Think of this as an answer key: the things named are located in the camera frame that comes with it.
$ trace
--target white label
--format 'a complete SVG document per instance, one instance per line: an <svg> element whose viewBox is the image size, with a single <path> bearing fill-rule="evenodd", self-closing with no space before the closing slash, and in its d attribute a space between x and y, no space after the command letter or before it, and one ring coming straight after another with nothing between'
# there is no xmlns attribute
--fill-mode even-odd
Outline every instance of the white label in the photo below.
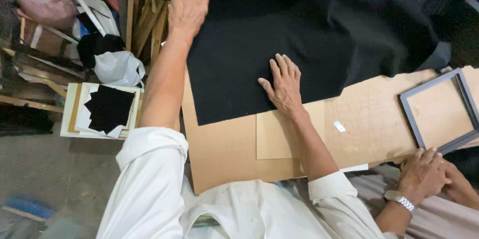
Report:
<svg viewBox="0 0 479 239"><path fill-rule="evenodd" d="M336 126L336 128L338 128L339 132L345 132L346 131L346 129L343 127L343 125L341 125L341 123L339 123L339 121L336 121L333 124Z"/></svg>

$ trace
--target man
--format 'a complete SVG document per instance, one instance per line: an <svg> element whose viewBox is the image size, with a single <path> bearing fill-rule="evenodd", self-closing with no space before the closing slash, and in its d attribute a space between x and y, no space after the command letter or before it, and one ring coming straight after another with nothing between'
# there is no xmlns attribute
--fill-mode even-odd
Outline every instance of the man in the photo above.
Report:
<svg viewBox="0 0 479 239"><path fill-rule="evenodd" d="M417 150L401 174L396 195L401 203L388 202L374 221L315 131L301 104L301 72L286 55L270 60L274 89L263 78L258 82L295 127L309 197L302 191L304 180L233 182L193 195L183 180L188 143L178 132L178 115L186 58L208 2L171 0L168 40L150 71L140 127L130 132L117 156L121 175L97 238L372 239L404 234L413 206L451 183L442 156ZM220 225L191 229L199 216L213 217Z"/></svg>

